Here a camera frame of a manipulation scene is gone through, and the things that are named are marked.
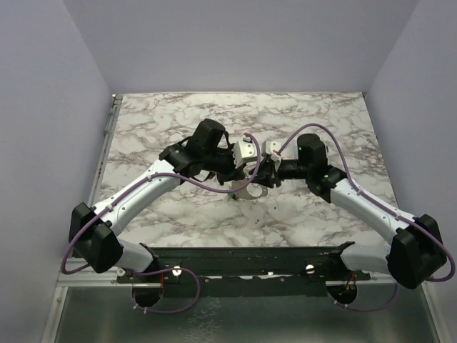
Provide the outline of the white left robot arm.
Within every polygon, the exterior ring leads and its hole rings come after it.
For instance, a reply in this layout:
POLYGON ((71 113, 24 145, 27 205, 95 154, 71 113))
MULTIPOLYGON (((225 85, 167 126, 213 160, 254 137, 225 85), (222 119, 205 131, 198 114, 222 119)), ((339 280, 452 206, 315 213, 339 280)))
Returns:
POLYGON ((158 159, 136 180, 112 197, 89 206, 78 204, 71 213, 70 249, 97 273, 118 266, 132 269, 139 280, 150 282, 158 271, 152 251, 145 244, 121 242, 118 236, 147 206, 184 182, 202 187, 200 172, 216 177, 220 184, 242 180, 245 162, 235 144, 219 146, 228 139, 225 127, 204 119, 195 132, 167 146, 158 159))

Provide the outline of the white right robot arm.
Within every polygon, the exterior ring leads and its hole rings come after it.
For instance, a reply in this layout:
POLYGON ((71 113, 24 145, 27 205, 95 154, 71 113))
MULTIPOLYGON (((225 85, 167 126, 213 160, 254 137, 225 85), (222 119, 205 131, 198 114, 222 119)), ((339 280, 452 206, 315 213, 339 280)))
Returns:
POLYGON ((329 164, 326 145, 318 135, 298 137, 296 159, 282 159, 281 147, 275 141, 263 143, 263 160, 254 180, 257 184, 274 188, 285 180, 302 179, 311 193, 345 209, 387 242, 385 247, 345 244, 340 254, 328 261, 333 278, 345 279, 353 271, 378 272, 415 289, 447 262, 433 217, 416 217, 362 190, 346 172, 329 164))

